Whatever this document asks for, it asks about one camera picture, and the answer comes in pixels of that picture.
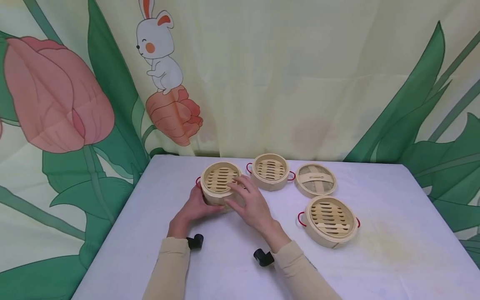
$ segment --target bamboo steamer lid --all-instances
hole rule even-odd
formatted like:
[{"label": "bamboo steamer lid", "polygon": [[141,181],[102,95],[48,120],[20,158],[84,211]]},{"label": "bamboo steamer lid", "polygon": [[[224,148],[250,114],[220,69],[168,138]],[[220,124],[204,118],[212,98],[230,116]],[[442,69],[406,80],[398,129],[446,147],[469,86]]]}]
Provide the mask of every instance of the bamboo steamer lid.
[{"label": "bamboo steamer lid", "polygon": [[335,249],[355,237],[360,222],[340,200],[331,196],[314,197],[298,215],[307,234],[319,245]]},{"label": "bamboo steamer lid", "polygon": [[205,202],[208,205],[225,205],[225,198],[229,198],[244,205],[243,199],[227,186],[227,183],[234,182],[233,179],[240,175],[240,168],[226,161],[207,167],[200,176],[200,186],[204,192]]},{"label": "bamboo steamer lid", "polygon": [[295,175],[295,185],[309,198],[329,195],[336,189],[336,178],[333,173],[319,164],[305,164]]},{"label": "bamboo steamer lid", "polygon": [[[252,165],[252,171],[248,170],[248,165]],[[247,171],[260,189],[270,192],[283,189],[289,180],[295,179],[295,173],[290,172],[287,161],[273,153],[257,156],[253,163],[247,164]],[[292,179],[288,179],[289,173],[293,174]]]}]

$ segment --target left hand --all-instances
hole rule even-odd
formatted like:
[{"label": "left hand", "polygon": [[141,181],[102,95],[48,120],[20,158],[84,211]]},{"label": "left hand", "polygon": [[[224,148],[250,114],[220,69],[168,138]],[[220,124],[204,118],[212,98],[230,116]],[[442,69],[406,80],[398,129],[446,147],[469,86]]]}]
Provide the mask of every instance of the left hand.
[{"label": "left hand", "polygon": [[207,205],[203,199],[202,190],[195,185],[185,205],[171,220],[167,237],[184,239],[188,235],[192,221],[221,212],[224,209],[224,206]]}]

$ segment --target pink flower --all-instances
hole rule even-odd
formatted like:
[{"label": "pink flower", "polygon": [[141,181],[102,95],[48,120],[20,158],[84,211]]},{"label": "pink flower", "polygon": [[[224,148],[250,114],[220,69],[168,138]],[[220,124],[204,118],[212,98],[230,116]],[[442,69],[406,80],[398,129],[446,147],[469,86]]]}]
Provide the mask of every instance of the pink flower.
[{"label": "pink flower", "polygon": [[146,104],[146,111],[155,127],[180,146],[190,145],[190,137],[202,126],[200,107],[188,99],[187,90],[180,85],[168,94],[155,93]]},{"label": "pink flower", "polygon": [[52,40],[7,39],[4,72],[26,139],[65,153],[106,138],[113,109],[85,62]]}]

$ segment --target long sleeve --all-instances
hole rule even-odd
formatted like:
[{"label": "long sleeve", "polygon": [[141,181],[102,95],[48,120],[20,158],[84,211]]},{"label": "long sleeve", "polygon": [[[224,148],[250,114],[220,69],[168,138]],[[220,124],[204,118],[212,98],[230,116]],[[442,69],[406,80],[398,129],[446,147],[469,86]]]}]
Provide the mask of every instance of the long sleeve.
[{"label": "long sleeve", "polygon": [[295,300],[341,300],[318,273],[295,241],[283,246],[275,258],[276,269],[283,275]]},{"label": "long sleeve", "polygon": [[183,300],[189,261],[186,239],[164,239],[143,300]]}]

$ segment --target fabric backdrop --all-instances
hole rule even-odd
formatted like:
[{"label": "fabric backdrop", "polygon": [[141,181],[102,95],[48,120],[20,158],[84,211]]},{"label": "fabric backdrop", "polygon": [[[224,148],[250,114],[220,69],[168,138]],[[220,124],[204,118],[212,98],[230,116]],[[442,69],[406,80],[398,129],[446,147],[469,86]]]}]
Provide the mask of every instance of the fabric backdrop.
[{"label": "fabric backdrop", "polygon": [[164,153],[402,163],[480,265],[479,12],[0,0],[1,298],[69,299]]}]

